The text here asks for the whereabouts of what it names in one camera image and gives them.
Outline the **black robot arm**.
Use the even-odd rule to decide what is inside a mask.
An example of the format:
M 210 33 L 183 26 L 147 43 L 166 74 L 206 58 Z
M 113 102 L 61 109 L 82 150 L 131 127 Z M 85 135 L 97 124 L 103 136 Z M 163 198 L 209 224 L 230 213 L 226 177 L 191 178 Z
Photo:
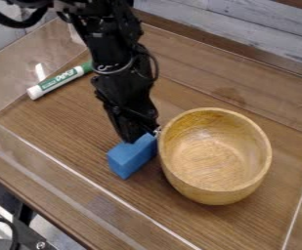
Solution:
M 145 32 L 133 12 L 131 0 L 2 0 L 31 9 L 17 21 L 0 11 L 0 24 L 11 28 L 34 26 L 53 10 L 79 34 L 91 54 L 94 93 L 102 101 L 121 139 L 131 143 L 158 128 L 151 87 L 158 62 L 141 43 Z

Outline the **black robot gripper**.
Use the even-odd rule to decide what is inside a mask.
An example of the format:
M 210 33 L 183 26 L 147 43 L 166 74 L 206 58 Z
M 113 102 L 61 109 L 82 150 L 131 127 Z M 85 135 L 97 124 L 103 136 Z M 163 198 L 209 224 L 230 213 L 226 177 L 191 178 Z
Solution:
M 97 98 L 102 101 L 115 132 L 125 143 L 133 144 L 147 132 L 161 133 L 158 111 L 151 101 L 157 80 L 150 67 L 95 70 L 91 80 Z

